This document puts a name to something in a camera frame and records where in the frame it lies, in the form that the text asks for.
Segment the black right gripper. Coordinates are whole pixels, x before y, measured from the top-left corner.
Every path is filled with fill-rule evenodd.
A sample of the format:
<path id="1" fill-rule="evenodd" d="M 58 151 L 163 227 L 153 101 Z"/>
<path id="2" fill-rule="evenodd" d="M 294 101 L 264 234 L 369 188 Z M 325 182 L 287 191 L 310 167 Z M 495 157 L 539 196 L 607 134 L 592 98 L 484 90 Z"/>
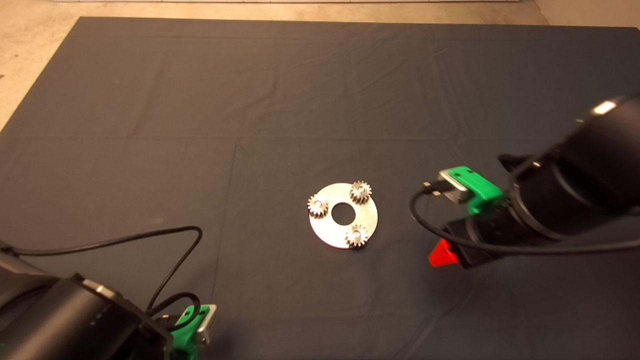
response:
<path id="1" fill-rule="evenodd" d="M 510 210 L 486 210 L 450 221 L 444 231 L 450 236 L 476 244 L 517 246 L 526 234 L 526 226 Z M 502 253 L 478 250 L 441 238 L 430 251 L 429 264 L 433 268 L 461 264 L 462 268 L 471 269 L 502 257 Z"/>

